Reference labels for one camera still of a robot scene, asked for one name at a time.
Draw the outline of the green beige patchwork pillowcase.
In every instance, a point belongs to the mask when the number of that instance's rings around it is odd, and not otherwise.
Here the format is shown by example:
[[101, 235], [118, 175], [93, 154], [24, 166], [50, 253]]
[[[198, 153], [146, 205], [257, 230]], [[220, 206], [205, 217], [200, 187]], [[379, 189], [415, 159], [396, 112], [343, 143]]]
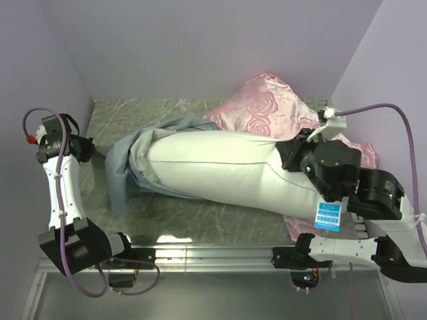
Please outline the green beige patchwork pillowcase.
[[124, 214], [129, 196], [136, 193], [158, 193], [198, 200], [199, 197], [161, 184], [147, 159], [147, 152], [151, 143], [176, 133], [218, 129], [214, 122], [202, 117], [179, 117], [143, 127], [120, 139], [105, 157], [105, 176], [113, 212]]

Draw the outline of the white pillow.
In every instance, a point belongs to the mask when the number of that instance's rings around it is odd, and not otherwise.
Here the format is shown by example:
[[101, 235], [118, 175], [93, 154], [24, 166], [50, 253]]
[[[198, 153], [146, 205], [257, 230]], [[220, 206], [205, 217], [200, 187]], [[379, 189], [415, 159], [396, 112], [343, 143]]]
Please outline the white pillow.
[[301, 172], [283, 170], [277, 139], [186, 131], [153, 142], [147, 160], [160, 183], [187, 195], [313, 219], [323, 202]]

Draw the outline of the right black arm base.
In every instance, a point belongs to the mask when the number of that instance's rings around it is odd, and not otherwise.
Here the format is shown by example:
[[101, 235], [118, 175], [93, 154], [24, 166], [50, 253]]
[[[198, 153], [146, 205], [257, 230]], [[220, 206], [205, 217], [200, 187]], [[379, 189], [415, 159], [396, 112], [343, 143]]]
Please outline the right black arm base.
[[297, 253], [293, 247], [273, 247], [272, 254], [272, 265], [288, 269], [297, 290], [308, 292], [320, 284], [320, 265], [308, 255]]

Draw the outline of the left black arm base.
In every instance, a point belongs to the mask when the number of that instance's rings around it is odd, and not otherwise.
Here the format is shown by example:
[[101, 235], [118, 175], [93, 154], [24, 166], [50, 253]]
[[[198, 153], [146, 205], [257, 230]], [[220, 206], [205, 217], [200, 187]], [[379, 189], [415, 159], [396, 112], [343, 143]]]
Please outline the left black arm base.
[[[118, 256], [101, 262], [98, 270], [109, 272], [113, 269], [128, 271], [128, 273], [109, 273], [107, 276], [108, 291], [127, 297], [143, 295], [154, 289], [160, 280], [161, 271], [155, 263], [155, 249], [131, 249]], [[139, 291], [132, 291], [140, 271], [155, 271], [153, 282]]]

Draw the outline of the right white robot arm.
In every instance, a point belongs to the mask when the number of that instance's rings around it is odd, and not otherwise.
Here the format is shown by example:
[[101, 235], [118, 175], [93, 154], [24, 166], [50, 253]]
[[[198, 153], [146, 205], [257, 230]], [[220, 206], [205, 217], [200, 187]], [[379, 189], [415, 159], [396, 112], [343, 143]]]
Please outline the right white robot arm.
[[393, 174], [363, 169], [361, 152], [340, 140], [310, 141], [310, 129], [279, 141], [282, 167], [302, 173], [320, 193], [316, 219], [325, 227], [347, 210], [379, 226], [382, 237], [363, 240], [327, 239], [311, 233], [298, 236], [294, 247], [275, 247], [272, 264], [279, 269], [306, 270], [333, 261], [368, 265], [402, 283], [426, 282], [426, 256], [404, 188]]

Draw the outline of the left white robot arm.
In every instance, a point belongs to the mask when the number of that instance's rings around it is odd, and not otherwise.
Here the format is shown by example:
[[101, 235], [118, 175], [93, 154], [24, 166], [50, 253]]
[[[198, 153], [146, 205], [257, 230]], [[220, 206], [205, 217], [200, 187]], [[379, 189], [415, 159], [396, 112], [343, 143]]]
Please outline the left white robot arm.
[[38, 238], [41, 250], [63, 275], [112, 260], [129, 267], [134, 251], [122, 233], [107, 235], [84, 212], [79, 171], [94, 154], [91, 138], [78, 133], [77, 122], [68, 114], [42, 119], [36, 132], [38, 162], [46, 174], [51, 202], [48, 232]]

